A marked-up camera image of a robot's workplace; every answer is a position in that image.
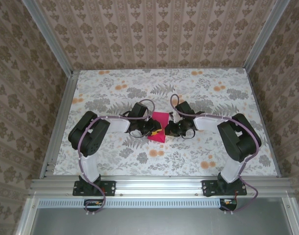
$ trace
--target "damask wallpaper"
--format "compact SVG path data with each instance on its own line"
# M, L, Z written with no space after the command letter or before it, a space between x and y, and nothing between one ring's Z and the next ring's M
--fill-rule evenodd
M0 0L0 235L38 178L66 77L20 0Z
M243 175L276 176L269 143L242 68L80 71L53 174L80 174L78 154L68 135L86 111L100 116L119 115L131 110L136 102L149 98L157 112L168 114L174 112L170 105L173 93L179 95L180 102L187 101L195 112L228 117L244 114L262 145ZM152 109L150 102L144 105ZM180 116L173 113L173 120L179 121ZM164 144L126 133L110 133L94 157L101 175L217 176L228 156L220 135L214 132L204 129L197 131L194 138L186 136L187 139L168 136Z
M283 176L299 202L299 0L291 0L250 71Z
M74 70L242 67L276 0L37 0Z

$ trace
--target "metal corner post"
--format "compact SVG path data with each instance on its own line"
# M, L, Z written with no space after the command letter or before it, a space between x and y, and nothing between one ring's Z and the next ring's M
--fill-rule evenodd
M277 0L270 15L268 16L251 52L249 53L244 68L247 72L250 72L253 65L255 64L259 54L266 45L270 35L272 34L277 22L281 18L286 6L290 0Z
M114 197L109 197L109 203L115 201L126 208L134 205L133 201L162 201L164 199L182 203L188 202L188 207L198 203L216 202L220 197L207 198L203 196L201 180L215 179L216 177L146 177L146 176L104 176L105 180L115 180L116 192ZM24 207L22 220L19 224L17 235L28 235L31 232L36 217L36 210L40 208L75 208L75 204L84 199L98 199L100 197L72 196L73 183L77 176L48 176L45 179L33 180L29 199ZM293 232L299 235L299 209L295 198L291 198L293 190L288 178L276 177L244 177L248 183L259 190L260 198L282 198L286 207L286 214ZM247 196L251 198L254 191L248 189Z
M57 41L54 32L52 32L45 16L43 15L41 9L37 5L35 0L23 0L24 5L31 14L33 20L35 21L38 29L42 33L46 42L48 43L52 53L54 53L57 58L61 68L65 72L68 79L72 76L72 65L69 63L63 49L61 48L59 42Z

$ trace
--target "patterned wallpaper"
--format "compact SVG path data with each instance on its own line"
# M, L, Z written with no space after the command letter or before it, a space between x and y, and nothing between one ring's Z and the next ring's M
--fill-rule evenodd
M283 176L299 202L299 0L291 0L250 77Z
M39 177L66 79L23 3L0 0L0 235Z
M74 70L242 67L276 0L37 0Z

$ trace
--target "cable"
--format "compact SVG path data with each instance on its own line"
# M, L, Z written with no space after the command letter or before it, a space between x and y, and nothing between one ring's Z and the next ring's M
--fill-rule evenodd
M140 103L144 102L144 101L150 101L152 104L153 104L153 110L152 110L152 113L155 111L155 103L150 100L150 99L143 99L140 101ZM90 128L100 119L106 119L106 118L115 118L115 119L131 119L131 120L138 120L138 119L147 119L149 118L150 116L147 115L147 116L143 116L143 117L123 117L123 116L99 116L97 118L95 118L89 125L88 127L85 129L84 133L82 134L81 138L80 138L80 141L79 141L79 144L77 145L77 153L79 154L79 166L80 166L80 170L81 170L81 173L84 177L84 179L86 180L87 183L89 183L90 185L92 185L93 187L95 187L96 189L98 189L98 191L101 193L101 195L103 196L103 203L102 205L100 206L100 208L98 208L98 210L92 212L91 214L95 214L97 212L99 212L106 204L106 195L105 193L103 192L103 190L101 190L101 188L94 184L93 182L91 182L88 177L86 176L84 170L83 170L83 166L82 166L82 154L81 154L81 145L82 145L82 141L85 137L85 135L88 133L88 131L90 130ZM86 210L86 214L89 214L90 211L87 210L87 205L91 202L94 202L94 200L92 201L88 201L88 203L85 205L85 210Z
M243 165L242 165L240 171L238 172L238 178L239 178L240 181L242 181L245 185L247 185L248 187L252 188L252 189L256 192L256 194L255 194L255 196L250 200L250 202L249 202L248 204L246 204L245 206L243 206L243 207L241 207L241 208L239 208L239 209L234 210L233 213L234 213L234 212L239 212L239 211L245 209L245 208L246 208L247 206L249 206L249 205L254 201L254 199L256 199L256 197L258 196L258 190L257 190L254 186L251 186L250 184L246 183L246 182L242 179L242 177L241 177L241 173L243 172L243 170L244 170L244 168L245 168L247 162L248 162L249 160L251 160L252 158L254 158L255 156L257 156L257 154L258 154L258 152L259 152L259 144L258 144L258 141L257 141L256 137L255 137L254 134L250 131L250 129L248 129L245 125L243 125L242 123L240 123L240 122L238 122L238 121L236 121L236 120L234 120L234 119L232 119L232 118L230 118L230 117L218 116L218 115L212 115L212 114L205 114L205 113L203 113L203 114L185 114L185 113L182 113L182 112L180 112L179 110L177 110L177 108L176 108L176 107L173 105L173 103L172 103L172 98L173 98L174 96L175 96L175 97L177 98L177 100L178 100L177 105L180 103L180 98L179 98L179 96L178 96L177 94L173 94L173 95L171 95L171 97L170 97L170 104L171 104L171 107L172 107L178 114L181 114L181 115L183 115L183 116L187 116L187 117L210 117L210 118L218 118L218 119L229 120L229 121L231 121L231 122L234 122L236 125L242 127L242 128L243 128L243 129L244 129L244 130L251 136L251 138L253 139L253 141L254 141L254 143L255 143L255 145L256 145L256 151L255 151L254 154L252 154L251 156L247 157L247 158L244 160L244 163L243 163ZM224 209L226 209L226 210L228 210L228 211L230 211L230 212L232 213L232 211L229 210L228 208L226 208L226 207L224 207L224 206L222 206L222 207L223 207Z
M235 191L235 201L237 203L237 191Z
M134 138L143 138L144 136L147 136L149 133L150 133L150 131L145 133L144 135L141 135L141 136L133 136L133 135L131 135L131 132L129 132L129 135L134 137Z

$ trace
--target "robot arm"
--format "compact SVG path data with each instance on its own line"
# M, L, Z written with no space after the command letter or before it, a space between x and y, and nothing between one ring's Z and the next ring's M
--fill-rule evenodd
M132 110L127 111L122 117L141 118L147 110L145 105L136 103ZM94 112L87 111L72 129L68 140L71 142L73 149L77 150L84 131L97 117L97 114ZM91 130L84 136L80 151L84 156L81 160L83 171L91 182L95 182L100 174L97 168L97 158L93 154L99 149L106 133L131 133L132 131L139 130L142 136L151 136L161 131L162 127L158 121L152 118L134 120L103 118L94 123Z
M182 114L199 115L203 113L195 113L186 101L178 104L175 108ZM165 129L166 135L185 137L186 132L190 129L193 131L207 130L215 134L220 134L224 147L230 157L218 175L218 188L213 191L220 191L222 194L230 194L230 191L234 190L233 187L235 184L238 183L236 181L239 181L239 174L242 171L245 159L256 152L254 140L247 131L231 120L214 118L211 117L211 115L209 115L209 117L207 115L204 117L192 117L182 114L180 114L180 116L183 119L179 122L169 122ZM232 119L248 128L256 138L259 147L261 146L259 136L243 114L236 114Z

